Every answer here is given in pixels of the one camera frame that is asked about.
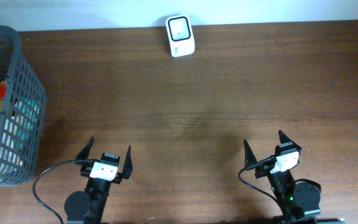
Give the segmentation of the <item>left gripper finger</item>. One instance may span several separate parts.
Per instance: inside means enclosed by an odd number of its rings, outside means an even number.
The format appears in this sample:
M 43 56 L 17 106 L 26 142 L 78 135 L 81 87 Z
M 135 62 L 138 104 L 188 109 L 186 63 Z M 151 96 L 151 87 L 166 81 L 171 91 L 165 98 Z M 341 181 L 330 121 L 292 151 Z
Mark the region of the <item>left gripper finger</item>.
M 124 167 L 122 170 L 122 178 L 123 179 L 129 179 L 133 171 L 133 165 L 132 165 L 132 157 L 131 157 L 131 145 L 129 145 L 126 158 L 124 161 Z
M 91 138 L 88 141 L 87 145 L 77 154 L 75 159 L 76 160 L 87 160 L 93 144 L 94 144 L 94 137 L 91 136 Z

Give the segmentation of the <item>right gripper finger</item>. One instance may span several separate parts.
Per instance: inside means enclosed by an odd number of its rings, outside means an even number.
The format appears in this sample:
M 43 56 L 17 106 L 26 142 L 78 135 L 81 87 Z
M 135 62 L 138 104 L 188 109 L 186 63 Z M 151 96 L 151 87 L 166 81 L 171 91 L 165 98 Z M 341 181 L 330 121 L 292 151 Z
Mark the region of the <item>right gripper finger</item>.
M 254 153 L 250 148 L 249 143 L 246 139 L 244 140 L 244 153 L 245 153 L 244 167 L 249 167 L 257 162 L 257 159 L 254 156 Z
M 278 152 L 285 151 L 298 151 L 301 152 L 302 148 L 292 141 L 282 130 L 278 131 L 280 144 L 278 145 Z

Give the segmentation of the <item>teal wet wipes pack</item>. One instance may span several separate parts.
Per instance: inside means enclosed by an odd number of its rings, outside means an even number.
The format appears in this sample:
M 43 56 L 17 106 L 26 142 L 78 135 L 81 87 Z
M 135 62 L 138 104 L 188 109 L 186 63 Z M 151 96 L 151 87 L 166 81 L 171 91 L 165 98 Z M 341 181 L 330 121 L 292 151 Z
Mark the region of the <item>teal wet wipes pack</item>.
M 21 98 L 15 103 L 15 109 L 14 121 L 19 127 L 14 127 L 14 135 L 22 141 L 22 143 L 19 144 L 20 147 L 23 147 L 24 143 L 30 145 L 32 142 L 32 134 L 39 121 L 40 107 L 34 100 Z

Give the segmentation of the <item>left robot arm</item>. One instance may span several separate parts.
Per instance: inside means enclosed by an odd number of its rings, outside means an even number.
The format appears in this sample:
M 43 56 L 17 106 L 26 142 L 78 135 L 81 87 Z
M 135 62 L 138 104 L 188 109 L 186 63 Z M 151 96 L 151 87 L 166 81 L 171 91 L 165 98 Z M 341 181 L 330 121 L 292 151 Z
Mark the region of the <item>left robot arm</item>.
M 131 147 L 126 152 L 122 171 L 118 171 L 120 157 L 115 154 L 104 152 L 100 159 L 88 158 L 93 144 L 91 138 L 76 156 L 80 174 L 88 181 L 84 190 L 73 192 L 65 200 L 67 223 L 101 223 L 112 184 L 129 179 L 133 171 Z

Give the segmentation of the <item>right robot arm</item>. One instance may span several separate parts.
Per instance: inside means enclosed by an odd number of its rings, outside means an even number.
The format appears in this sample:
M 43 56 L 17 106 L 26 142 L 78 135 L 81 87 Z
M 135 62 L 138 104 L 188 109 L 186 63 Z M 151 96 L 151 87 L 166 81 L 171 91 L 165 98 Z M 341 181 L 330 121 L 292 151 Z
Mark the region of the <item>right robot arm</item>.
M 321 213 L 319 207 L 321 185 L 310 179 L 294 179 L 291 170 L 300 163 L 302 148 L 283 131 L 278 132 L 280 144 L 275 153 L 258 161 L 244 140 L 244 168 L 238 173 L 239 180 L 246 186 L 270 197 L 280 208 L 282 215 L 275 217 L 277 223 L 316 223 Z M 267 177 L 272 194 L 246 182 L 245 171 L 254 170 L 257 179 Z

